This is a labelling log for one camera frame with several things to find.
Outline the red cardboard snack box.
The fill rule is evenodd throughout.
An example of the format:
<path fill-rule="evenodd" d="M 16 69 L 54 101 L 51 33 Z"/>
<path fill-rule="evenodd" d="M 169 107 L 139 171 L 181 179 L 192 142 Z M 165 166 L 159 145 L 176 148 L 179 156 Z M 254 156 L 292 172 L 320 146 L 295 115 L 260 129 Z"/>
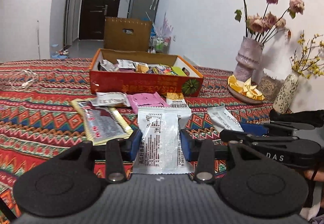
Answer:
<path fill-rule="evenodd" d="M 186 69 L 188 76 L 165 74 L 143 74 L 138 72 L 102 71 L 99 63 L 106 59 L 116 64 L 118 59 L 138 61 L 147 64 L 162 64 Z M 196 97 L 204 81 L 204 76 L 181 56 L 151 54 L 137 51 L 98 49 L 89 66 L 91 92 L 122 92 L 126 94 L 167 92 L 183 93 Z"/>

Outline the small white snack packet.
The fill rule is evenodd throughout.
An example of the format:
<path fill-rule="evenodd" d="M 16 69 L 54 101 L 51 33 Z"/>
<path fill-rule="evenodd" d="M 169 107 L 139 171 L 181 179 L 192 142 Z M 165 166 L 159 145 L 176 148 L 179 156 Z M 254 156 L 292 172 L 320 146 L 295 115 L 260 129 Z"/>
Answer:
<path fill-rule="evenodd" d="M 211 123 L 218 133 L 223 130 L 243 132 L 238 120 L 225 108 L 225 106 L 217 106 L 207 108 L 207 113 L 211 118 Z"/>

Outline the pink snack packet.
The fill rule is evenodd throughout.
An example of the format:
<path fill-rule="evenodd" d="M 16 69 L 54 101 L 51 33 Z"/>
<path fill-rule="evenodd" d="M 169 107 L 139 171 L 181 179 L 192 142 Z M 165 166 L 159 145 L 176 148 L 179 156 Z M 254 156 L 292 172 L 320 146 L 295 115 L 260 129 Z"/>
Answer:
<path fill-rule="evenodd" d="M 157 92 L 128 94 L 127 99 L 135 114 L 138 113 L 138 108 L 140 107 L 169 107 L 167 102 Z"/>

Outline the yellow silver snack bag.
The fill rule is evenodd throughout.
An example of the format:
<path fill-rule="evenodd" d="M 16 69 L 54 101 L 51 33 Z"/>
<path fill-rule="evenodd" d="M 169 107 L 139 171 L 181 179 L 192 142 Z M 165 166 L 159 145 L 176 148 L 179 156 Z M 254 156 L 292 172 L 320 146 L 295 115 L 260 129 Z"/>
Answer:
<path fill-rule="evenodd" d="M 100 106 L 96 98 L 74 99 L 73 108 L 81 115 L 87 140 L 101 146 L 114 139 L 127 139 L 133 129 L 113 106 Z"/>

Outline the white red snack packet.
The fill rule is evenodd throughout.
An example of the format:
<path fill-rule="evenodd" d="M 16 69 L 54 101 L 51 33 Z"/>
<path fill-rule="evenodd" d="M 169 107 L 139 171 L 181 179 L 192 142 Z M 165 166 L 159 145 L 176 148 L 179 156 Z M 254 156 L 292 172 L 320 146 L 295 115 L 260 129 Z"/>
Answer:
<path fill-rule="evenodd" d="M 96 98 L 91 99 L 90 103 L 93 106 L 107 106 L 107 107 L 130 107 L 127 95 L 121 92 L 97 92 Z"/>

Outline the dark brown door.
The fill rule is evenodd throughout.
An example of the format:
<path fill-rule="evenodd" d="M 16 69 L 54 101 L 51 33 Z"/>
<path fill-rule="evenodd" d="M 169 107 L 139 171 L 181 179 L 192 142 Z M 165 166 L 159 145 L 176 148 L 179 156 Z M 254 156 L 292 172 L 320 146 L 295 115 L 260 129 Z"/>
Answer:
<path fill-rule="evenodd" d="M 82 0 L 79 39 L 103 40 L 106 17 L 117 17 L 120 0 Z"/>

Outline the white clear snack packet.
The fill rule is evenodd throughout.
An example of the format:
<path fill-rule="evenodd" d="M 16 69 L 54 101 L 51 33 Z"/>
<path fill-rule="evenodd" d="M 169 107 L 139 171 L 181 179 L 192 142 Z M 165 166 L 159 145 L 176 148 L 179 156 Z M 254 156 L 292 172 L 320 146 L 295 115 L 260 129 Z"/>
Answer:
<path fill-rule="evenodd" d="M 135 174 L 188 174 L 193 165 L 182 152 L 180 130 L 191 118 L 190 108 L 140 107 L 137 122 L 143 136 L 133 163 Z"/>

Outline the plate of orange peels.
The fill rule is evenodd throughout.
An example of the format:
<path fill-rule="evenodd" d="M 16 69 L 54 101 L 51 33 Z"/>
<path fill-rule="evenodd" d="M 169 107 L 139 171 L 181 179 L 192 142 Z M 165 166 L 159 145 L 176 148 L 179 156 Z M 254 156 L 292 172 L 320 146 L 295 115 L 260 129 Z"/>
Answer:
<path fill-rule="evenodd" d="M 260 104 L 265 99 L 257 85 L 252 84 L 251 77 L 246 81 L 240 81 L 236 79 L 236 76 L 231 75 L 227 79 L 227 88 L 234 97 L 244 103 Z"/>

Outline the pink ceramic vase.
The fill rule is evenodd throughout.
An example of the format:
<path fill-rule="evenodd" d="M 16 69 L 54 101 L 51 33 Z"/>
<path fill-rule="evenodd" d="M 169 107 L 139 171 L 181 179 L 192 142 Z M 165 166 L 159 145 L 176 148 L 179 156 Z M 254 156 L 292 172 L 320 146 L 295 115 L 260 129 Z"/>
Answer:
<path fill-rule="evenodd" d="M 237 80 L 245 82 L 252 77 L 261 62 L 264 45 L 254 39 L 243 37 L 237 52 L 237 65 L 233 72 Z"/>

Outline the dried pink roses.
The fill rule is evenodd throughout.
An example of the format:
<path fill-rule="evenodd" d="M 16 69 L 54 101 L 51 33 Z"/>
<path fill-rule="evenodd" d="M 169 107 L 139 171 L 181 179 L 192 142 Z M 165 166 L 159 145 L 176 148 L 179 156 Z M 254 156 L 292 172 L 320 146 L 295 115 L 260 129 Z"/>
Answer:
<path fill-rule="evenodd" d="M 281 16 L 276 16 L 269 10 L 269 6 L 277 5 L 279 0 L 265 0 L 266 8 L 263 14 L 249 15 L 247 1 L 242 1 L 243 8 L 235 10 L 234 19 L 237 22 L 244 21 L 245 37 L 249 37 L 261 44 L 265 44 L 279 32 L 290 33 L 290 30 L 286 27 L 287 22 L 284 16 L 288 14 L 294 19 L 297 14 L 304 14 L 305 10 L 304 1 L 289 0 L 288 8 Z"/>

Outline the orange white snack packet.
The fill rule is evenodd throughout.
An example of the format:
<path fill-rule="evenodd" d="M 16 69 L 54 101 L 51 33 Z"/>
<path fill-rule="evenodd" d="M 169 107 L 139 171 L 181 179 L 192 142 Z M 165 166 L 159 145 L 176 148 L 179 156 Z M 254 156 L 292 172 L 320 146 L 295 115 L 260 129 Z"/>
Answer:
<path fill-rule="evenodd" d="M 188 108 L 182 93 L 166 93 L 166 103 L 172 108 Z"/>

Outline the patterned red tablecloth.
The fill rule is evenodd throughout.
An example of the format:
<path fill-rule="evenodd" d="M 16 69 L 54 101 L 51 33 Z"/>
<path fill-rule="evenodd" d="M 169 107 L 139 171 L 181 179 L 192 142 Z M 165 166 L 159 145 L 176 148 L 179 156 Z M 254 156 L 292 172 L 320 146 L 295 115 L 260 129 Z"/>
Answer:
<path fill-rule="evenodd" d="M 10 223 L 305 223 L 291 216 L 248 216 L 225 204 L 214 185 L 188 174 L 146 175 L 132 172 L 127 181 L 109 184 L 89 208 L 63 217 L 40 217 L 18 207 L 13 188 L 24 173 L 87 140 L 74 99 L 94 98 L 90 89 L 92 59 L 26 60 L 1 64 L 1 201 Z M 186 96 L 191 118 L 184 129 L 194 139 L 227 145 L 213 128 L 207 108 L 225 106 L 240 123 L 267 123 L 270 105 L 255 107 L 230 96 L 229 71 L 196 67 L 204 81 L 196 97 Z"/>

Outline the glass jar of seeds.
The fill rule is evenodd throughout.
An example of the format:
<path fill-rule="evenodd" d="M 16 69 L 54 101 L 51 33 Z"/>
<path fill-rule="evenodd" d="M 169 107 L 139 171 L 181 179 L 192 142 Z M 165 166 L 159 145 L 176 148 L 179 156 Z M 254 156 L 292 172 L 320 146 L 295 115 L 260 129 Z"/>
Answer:
<path fill-rule="evenodd" d="M 257 89 L 263 94 L 267 101 L 273 102 L 278 96 L 284 80 L 273 71 L 263 69 Z"/>

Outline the speckled white vase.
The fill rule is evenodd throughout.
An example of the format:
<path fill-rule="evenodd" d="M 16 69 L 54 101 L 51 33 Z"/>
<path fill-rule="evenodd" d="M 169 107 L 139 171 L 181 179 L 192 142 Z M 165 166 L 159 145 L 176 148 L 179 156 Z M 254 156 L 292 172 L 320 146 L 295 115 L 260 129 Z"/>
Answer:
<path fill-rule="evenodd" d="M 283 114 L 288 110 L 298 88 L 299 76 L 296 71 L 292 71 L 286 77 L 273 103 L 273 109 L 277 113 Z"/>

